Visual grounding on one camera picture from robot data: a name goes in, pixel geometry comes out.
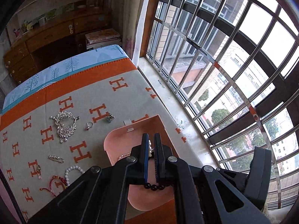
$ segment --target pink jewelry box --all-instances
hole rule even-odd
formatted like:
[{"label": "pink jewelry box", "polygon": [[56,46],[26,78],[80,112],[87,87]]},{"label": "pink jewelry box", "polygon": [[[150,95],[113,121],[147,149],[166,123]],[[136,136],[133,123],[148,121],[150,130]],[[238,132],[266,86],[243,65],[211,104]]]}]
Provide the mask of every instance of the pink jewelry box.
[{"label": "pink jewelry box", "polygon": [[[178,157],[160,116],[156,115],[115,129],[107,135],[104,140],[104,150],[111,164],[114,165],[118,161],[119,156],[131,152],[132,147],[140,145],[143,133],[148,133],[152,148],[154,148],[154,134],[160,133],[162,143],[169,146],[174,156]],[[155,162],[153,158],[149,160],[147,181],[152,185],[158,185],[155,178]],[[156,191],[145,189],[143,185],[130,185],[129,187],[128,201],[135,209],[140,211],[153,210],[173,198],[172,186]]]}]

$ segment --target stack of books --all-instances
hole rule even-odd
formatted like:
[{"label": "stack of books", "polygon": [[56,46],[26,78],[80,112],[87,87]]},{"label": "stack of books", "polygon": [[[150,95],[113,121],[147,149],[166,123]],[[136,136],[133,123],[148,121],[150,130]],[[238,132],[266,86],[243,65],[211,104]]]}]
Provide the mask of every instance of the stack of books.
[{"label": "stack of books", "polygon": [[85,35],[86,49],[97,49],[108,45],[122,46],[120,34],[114,29],[105,29]]}]

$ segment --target window sill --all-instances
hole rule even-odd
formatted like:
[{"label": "window sill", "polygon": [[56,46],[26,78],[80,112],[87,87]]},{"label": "window sill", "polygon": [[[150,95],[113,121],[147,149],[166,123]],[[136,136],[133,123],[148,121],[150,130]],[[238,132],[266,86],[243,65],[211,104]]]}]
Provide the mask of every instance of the window sill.
[{"label": "window sill", "polygon": [[183,110],[174,92],[168,88],[153,65],[146,58],[139,58],[138,69],[182,130],[182,133],[187,138],[186,144],[189,144],[192,151],[202,162],[202,165],[197,167],[204,165],[210,165],[214,168],[219,167],[203,134],[195,127],[191,116]]}]

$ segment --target drawer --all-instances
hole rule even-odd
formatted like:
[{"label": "drawer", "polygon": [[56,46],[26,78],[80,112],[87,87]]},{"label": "drawer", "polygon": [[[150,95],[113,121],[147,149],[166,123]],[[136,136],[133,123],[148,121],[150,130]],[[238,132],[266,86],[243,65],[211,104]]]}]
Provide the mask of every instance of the drawer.
[{"label": "drawer", "polygon": [[78,54],[84,53],[86,49],[85,33],[76,35],[76,46]]},{"label": "drawer", "polygon": [[23,73],[22,75],[20,75],[19,77],[17,77],[15,80],[17,84],[21,84],[22,82],[25,82],[28,78],[34,76],[35,74],[37,74],[37,69],[33,67],[30,70]]},{"label": "drawer", "polygon": [[28,50],[30,52],[33,52],[47,44],[62,39],[71,34],[74,34],[74,25],[72,21],[68,21],[42,31],[41,33],[27,40],[26,43],[28,46]]},{"label": "drawer", "polygon": [[33,68],[34,64],[30,55],[27,55],[18,63],[14,64],[11,68],[8,68],[11,76],[13,78],[17,78],[18,75],[22,75],[29,69]]},{"label": "drawer", "polygon": [[9,69],[28,54],[29,51],[27,50],[25,42],[10,49],[3,57],[6,67]]},{"label": "drawer", "polygon": [[75,33],[79,34],[94,29],[102,29],[110,24],[110,16],[106,14],[90,15],[74,19]]}]

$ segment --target rhinestone hair comb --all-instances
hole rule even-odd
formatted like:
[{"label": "rhinestone hair comb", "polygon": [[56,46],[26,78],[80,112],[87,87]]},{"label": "rhinestone hair comb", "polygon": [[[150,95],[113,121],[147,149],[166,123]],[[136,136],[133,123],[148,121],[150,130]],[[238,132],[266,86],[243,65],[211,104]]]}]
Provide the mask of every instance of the rhinestone hair comb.
[{"label": "rhinestone hair comb", "polygon": [[[76,120],[80,119],[79,117],[74,117],[72,112],[69,111],[62,111],[55,117],[50,116],[50,119],[55,120],[55,124],[57,125],[57,134],[60,137],[60,143],[68,140],[68,137],[74,134],[76,130]],[[61,121],[66,119],[74,119],[74,122],[69,124],[68,126],[64,126],[64,124],[61,123]]]}]

